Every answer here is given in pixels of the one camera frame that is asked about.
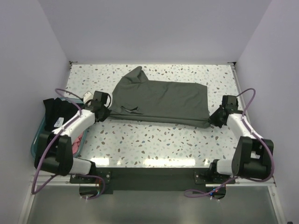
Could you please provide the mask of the dark grey t shirt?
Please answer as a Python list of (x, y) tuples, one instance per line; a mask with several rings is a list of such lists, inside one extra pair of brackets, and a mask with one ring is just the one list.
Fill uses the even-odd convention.
[(149, 80), (141, 66), (120, 79), (110, 110), (119, 119), (210, 127), (206, 86)]

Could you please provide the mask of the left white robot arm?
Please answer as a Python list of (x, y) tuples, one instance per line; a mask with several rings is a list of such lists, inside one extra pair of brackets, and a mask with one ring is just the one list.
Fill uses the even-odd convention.
[(49, 98), (44, 100), (45, 116), (32, 148), (34, 167), (55, 175), (80, 174), (86, 183), (96, 180), (95, 163), (76, 158), (73, 144), (96, 122), (110, 115), (108, 93), (86, 92), (83, 97)]

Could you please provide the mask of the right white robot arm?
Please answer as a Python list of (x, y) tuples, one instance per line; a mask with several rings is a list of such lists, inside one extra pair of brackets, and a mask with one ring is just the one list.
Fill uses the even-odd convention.
[(259, 135), (238, 106), (236, 96), (225, 95), (219, 108), (209, 117), (213, 126), (229, 127), (238, 140), (233, 159), (215, 159), (210, 164), (208, 178), (213, 183), (219, 183), (225, 175), (265, 182), (274, 174), (273, 141)]

